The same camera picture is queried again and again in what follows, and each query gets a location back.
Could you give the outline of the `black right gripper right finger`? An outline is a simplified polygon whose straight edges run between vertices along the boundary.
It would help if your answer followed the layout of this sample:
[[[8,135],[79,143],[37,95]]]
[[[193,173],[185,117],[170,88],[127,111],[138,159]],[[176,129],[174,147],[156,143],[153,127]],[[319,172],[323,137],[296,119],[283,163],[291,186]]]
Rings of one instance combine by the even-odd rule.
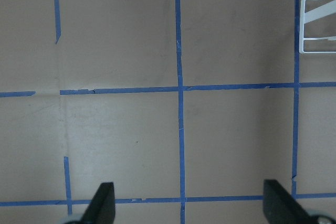
[[[270,224],[335,223],[328,215],[308,213],[275,179],[264,180],[264,216]]]

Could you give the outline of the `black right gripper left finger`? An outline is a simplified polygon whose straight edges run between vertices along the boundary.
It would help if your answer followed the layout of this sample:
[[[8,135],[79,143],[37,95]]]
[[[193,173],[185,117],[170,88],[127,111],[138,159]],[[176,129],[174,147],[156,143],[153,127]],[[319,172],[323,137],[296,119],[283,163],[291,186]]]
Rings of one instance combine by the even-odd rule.
[[[61,223],[105,224],[115,220],[114,183],[101,183],[82,215],[68,216]]]

